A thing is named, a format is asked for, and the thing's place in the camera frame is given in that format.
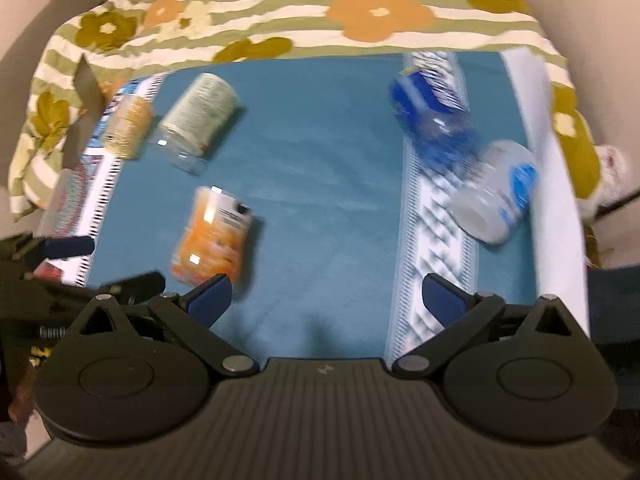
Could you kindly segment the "person's left hand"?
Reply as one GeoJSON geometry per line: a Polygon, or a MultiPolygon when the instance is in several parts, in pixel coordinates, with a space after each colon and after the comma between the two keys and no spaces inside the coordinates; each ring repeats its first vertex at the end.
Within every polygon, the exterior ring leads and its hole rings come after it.
{"type": "Polygon", "coordinates": [[[34,410],[34,388],[38,372],[32,366],[26,351],[20,351],[18,354],[17,370],[20,372],[20,376],[17,377],[17,383],[12,390],[13,396],[8,407],[8,414],[14,422],[24,422],[29,419],[34,410]]]}

